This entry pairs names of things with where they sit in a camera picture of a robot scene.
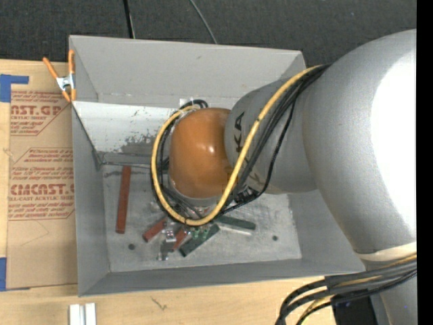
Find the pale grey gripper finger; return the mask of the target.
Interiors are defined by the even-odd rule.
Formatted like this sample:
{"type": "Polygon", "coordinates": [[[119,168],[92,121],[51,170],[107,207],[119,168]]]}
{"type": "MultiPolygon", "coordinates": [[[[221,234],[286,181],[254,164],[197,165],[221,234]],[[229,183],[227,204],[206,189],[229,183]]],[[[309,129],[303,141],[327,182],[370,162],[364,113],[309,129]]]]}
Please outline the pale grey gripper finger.
{"type": "Polygon", "coordinates": [[[168,254],[173,250],[174,245],[177,243],[175,232],[173,229],[163,229],[160,234],[160,244],[158,251],[158,260],[166,261],[168,254]]]}

